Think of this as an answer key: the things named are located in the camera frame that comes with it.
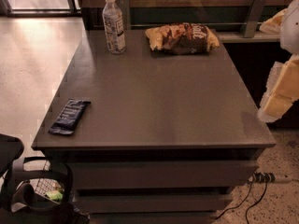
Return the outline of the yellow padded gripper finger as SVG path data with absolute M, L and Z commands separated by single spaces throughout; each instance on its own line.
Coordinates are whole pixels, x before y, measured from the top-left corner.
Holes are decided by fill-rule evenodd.
M 286 10 L 282 9 L 275 16 L 268 19 L 267 21 L 264 21 L 261 24 L 259 30 L 266 34 L 278 35 L 280 33 L 280 26 L 285 12 Z
M 257 117 L 262 122 L 275 122 L 281 119 L 298 99 L 299 56 L 292 55 L 287 62 L 275 62 L 271 68 Z

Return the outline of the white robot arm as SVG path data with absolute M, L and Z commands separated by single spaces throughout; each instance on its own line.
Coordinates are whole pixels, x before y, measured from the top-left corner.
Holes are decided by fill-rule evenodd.
M 279 35 L 280 46 L 292 55 L 285 63 L 275 62 L 270 70 L 257 113 L 259 120 L 269 123 L 281 119 L 299 100 L 299 0 L 264 21 L 260 30 Z

